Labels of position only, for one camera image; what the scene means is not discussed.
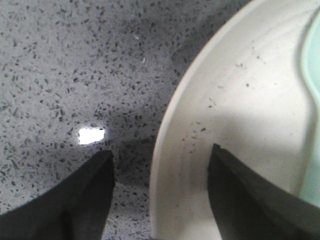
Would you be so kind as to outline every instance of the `white ceramic plate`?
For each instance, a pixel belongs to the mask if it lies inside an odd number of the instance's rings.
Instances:
[[[319,0],[254,0],[203,48],[163,119],[152,162],[152,235],[219,240],[207,192],[213,143],[297,194],[306,167],[311,98],[300,48]]]

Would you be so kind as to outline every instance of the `quartz countertop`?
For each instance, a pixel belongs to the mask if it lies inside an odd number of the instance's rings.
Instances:
[[[197,53],[247,2],[1,0],[0,214],[112,150],[103,239],[150,239],[164,112]]]

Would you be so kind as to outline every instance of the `gray speckled countertop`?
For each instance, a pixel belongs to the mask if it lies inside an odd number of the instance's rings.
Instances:
[[[103,239],[149,239],[150,165],[167,104],[247,2],[0,0],[0,214],[112,150]],[[79,144],[83,128],[105,130],[104,139]]]

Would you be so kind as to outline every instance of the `countertop surface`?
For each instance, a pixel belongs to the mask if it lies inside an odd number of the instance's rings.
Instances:
[[[247,2],[0,0],[0,214],[112,150],[103,239],[150,239],[164,112],[197,53]]]

